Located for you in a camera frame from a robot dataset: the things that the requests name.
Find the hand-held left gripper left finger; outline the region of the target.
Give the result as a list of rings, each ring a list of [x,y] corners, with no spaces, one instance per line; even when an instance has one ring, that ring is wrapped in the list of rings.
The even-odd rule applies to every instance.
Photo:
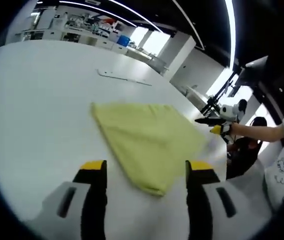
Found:
[[[104,240],[107,161],[83,164],[42,202],[35,230],[43,240]]]

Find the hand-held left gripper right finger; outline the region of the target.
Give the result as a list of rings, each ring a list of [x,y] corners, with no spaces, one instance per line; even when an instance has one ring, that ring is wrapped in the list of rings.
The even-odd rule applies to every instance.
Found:
[[[190,240],[236,240],[239,227],[235,216],[237,210],[224,187],[215,186],[216,199],[221,205],[214,205],[205,186],[213,186],[220,179],[213,167],[203,161],[186,161],[186,204],[189,215]]]

